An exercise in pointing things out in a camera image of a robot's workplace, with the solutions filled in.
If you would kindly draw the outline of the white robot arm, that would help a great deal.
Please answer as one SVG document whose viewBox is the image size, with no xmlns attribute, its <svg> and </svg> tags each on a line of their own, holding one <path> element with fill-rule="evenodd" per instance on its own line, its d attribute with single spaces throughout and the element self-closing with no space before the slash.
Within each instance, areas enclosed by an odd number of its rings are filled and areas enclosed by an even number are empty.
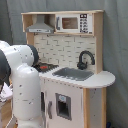
<svg viewBox="0 0 128 128">
<path fill-rule="evenodd" d="M 17 128 L 43 128 L 39 56 L 33 45 L 9 45 L 0 41 L 0 81 L 13 85 L 13 116 Z"/>
</svg>

